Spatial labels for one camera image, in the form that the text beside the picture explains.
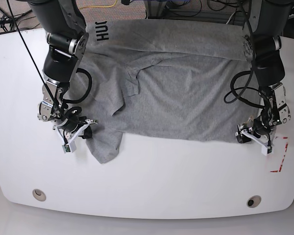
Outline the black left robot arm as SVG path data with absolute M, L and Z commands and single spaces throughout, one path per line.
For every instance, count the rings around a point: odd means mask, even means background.
M 266 155 L 272 152 L 276 127 L 291 118 L 285 87 L 281 82 L 285 70 L 280 57 L 280 36 L 289 16 L 294 15 L 294 0 L 251 0 L 248 11 L 244 9 L 243 1 L 239 0 L 237 4 L 249 31 L 245 36 L 245 54 L 250 56 L 251 69 L 232 78 L 229 93 L 234 95 L 234 101 L 239 100 L 261 109 L 261 112 L 257 118 L 239 124 L 235 136 L 239 143 L 254 140 Z M 253 76 L 257 79 L 259 87 L 256 91 L 263 105 L 242 97 Z

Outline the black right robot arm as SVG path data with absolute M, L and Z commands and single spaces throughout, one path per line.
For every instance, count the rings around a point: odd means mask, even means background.
M 74 137 L 90 139 L 90 125 L 96 121 L 81 116 L 82 109 L 78 106 L 92 88 L 91 75 L 79 67 L 89 38 L 84 16 L 74 0 L 29 0 L 27 3 L 45 30 L 49 46 L 43 67 L 44 98 L 38 106 L 38 119 L 55 123 L 65 147 Z M 65 99 L 70 80 L 78 73 L 88 78 L 87 90 L 79 99 Z

